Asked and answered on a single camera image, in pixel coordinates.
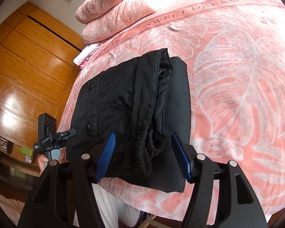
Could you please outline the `person's left hand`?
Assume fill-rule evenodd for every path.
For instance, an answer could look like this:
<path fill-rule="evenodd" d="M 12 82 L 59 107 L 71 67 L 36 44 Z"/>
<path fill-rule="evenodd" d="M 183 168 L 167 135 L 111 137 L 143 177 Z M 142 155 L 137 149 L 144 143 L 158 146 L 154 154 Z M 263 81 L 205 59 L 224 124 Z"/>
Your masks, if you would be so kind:
<path fill-rule="evenodd" d="M 66 160 L 66 148 L 63 147 L 60 149 L 61 153 L 60 153 L 60 156 L 59 156 L 59 160 L 58 162 L 60 164 L 63 164 L 63 163 L 67 163 L 68 160 Z M 43 154 L 38 154 L 37 155 L 37 162 L 38 162 L 38 166 L 40 168 L 40 174 L 43 173 L 43 171 L 45 170 L 45 167 L 47 166 L 47 162 L 49 161 L 49 159 L 43 155 Z"/>

